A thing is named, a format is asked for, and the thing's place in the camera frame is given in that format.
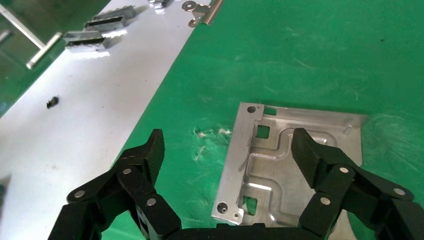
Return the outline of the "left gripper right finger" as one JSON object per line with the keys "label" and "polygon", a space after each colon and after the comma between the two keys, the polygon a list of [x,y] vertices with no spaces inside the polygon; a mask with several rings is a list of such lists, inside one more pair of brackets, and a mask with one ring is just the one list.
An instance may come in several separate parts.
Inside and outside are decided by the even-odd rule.
{"label": "left gripper right finger", "polygon": [[423,239],[424,209],[410,190],[360,168],[340,148],[317,143],[303,128],[293,131],[291,153],[315,191],[299,218],[301,228],[326,240],[344,210],[378,240]]}

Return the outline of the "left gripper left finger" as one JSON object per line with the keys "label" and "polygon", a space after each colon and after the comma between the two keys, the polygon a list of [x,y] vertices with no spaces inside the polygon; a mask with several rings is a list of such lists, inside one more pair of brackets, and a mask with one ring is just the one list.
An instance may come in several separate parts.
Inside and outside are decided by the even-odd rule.
{"label": "left gripper left finger", "polygon": [[124,150],[111,169],[68,194],[48,238],[100,240],[124,212],[147,240],[181,230],[180,218],[155,189],[164,155],[163,132],[154,129],[146,143]]}

